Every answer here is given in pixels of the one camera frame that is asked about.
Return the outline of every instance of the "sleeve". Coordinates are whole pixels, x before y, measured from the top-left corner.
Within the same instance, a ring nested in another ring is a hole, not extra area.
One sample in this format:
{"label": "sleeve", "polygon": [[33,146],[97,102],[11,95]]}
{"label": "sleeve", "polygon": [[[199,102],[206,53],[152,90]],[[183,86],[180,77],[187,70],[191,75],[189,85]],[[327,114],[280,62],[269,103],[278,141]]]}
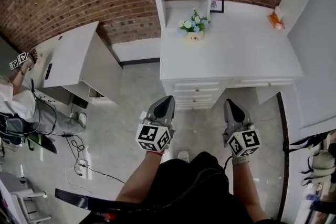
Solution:
{"label": "sleeve", "polygon": [[11,101],[13,99],[13,85],[4,79],[0,78],[0,97],[4,101]]}
{"label": "sleeve", "polygon": [[280,224],[281,222],[274,219],[264,219],[256,222],[255,224],[277,224],[277,223]]}

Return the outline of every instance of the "white desk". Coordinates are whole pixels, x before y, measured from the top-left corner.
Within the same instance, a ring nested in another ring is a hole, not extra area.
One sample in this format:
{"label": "white desk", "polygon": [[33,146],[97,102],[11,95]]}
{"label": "white desk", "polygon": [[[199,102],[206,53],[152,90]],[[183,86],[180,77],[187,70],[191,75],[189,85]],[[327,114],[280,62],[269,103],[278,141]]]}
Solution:
{"label": "white desk", "polygon": [[35,47],[39,59],[26,75],[34,87],[63,87],[88,102],[97,91],[112,104],[118,104],[122,69],[104,45],[96,28],[87,24],[46,40]]}
{"label": "white desk", "polygon": [[202,41],[162,32],[160,79],[178,110],[210,109],[226,88],[281,87],[303,76],[289,39],[268,21],[271,13],[226,1],[223,14],[211,13],[213,28]]}

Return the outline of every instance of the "sneaker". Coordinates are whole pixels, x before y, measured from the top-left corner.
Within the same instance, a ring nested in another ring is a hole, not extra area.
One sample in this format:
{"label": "sneaker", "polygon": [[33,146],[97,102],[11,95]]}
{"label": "sneaker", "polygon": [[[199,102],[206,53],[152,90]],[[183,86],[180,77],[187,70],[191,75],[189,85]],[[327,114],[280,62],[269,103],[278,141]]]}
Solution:
{"label": "sneaker", "polygon": [[85,113],[79,113],[78,122],[80,123],[80,125],[82,125],[82,127],[85,127],[87,119],[88,118],[86,117]]}
{"label": "sneaker", "polygon": [[69,118],[74,119],[74,120],[78,120],[78,113],[77,112],[72,112],[70,114]]}
{"label": "sneaker", "polygon": [[189,153],[187,151],[180,151],[177,158],[189,163]]}

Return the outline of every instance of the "gray pants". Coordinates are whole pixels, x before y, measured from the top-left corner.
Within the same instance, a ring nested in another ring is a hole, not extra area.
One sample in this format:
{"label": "gray pants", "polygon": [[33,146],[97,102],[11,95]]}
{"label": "gray pants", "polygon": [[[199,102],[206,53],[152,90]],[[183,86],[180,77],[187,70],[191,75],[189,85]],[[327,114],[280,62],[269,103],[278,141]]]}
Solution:
{"label": "gray pants", "polygon": [[56,120],[56,125],[55,125],[55,133],[61,134],[60,132],[66,132],[66,133],[80,133],[81,131],[84,130],[83,126],[80,125],[80,123],[72,118],[69,118],[68,116],[64,115],[63,113],[56,111],[56,117],[54,110],[51,109],[54,108],[55,106],[50,104],[50,106],[46,105],[44,102],[41,100],[36,99],[36,107],[35,107],[35,112],[34,116],[28,120],[27,122],[35,122],[34,128],[37,127],[38,122],[40,122],[39,127],[37,130],[43,131],[43,132],[51,132],[53,129],[53,125]]}

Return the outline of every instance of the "person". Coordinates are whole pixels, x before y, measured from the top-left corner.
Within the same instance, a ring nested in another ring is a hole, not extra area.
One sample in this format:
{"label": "person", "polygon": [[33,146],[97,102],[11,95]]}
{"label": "person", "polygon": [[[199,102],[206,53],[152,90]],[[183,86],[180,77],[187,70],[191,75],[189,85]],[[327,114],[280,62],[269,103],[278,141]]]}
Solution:
{"label": "person", "polygon": [[81,133],[86,124],[84,113],[72,113],[70,117],[52,108],[47,102],[37,98],[30,89],[23,87],[24,76],[34,66],[31,57],[25,61],[20,70],[13,71],[8,79],[0,76],[0,114],[2,116],[17,114],[26,122],[32,123],[38,131],[53,129],[68,133]]}
{"label": "person", "polygon": [[190,163],[187,152],[162,164],[161,158],[148,152],[116,199],[160,208],[153,219],[146,215],[148,222],[278,223],[261,208],[247,158],[233,157],[233,195],[224,169],[208,152]]}

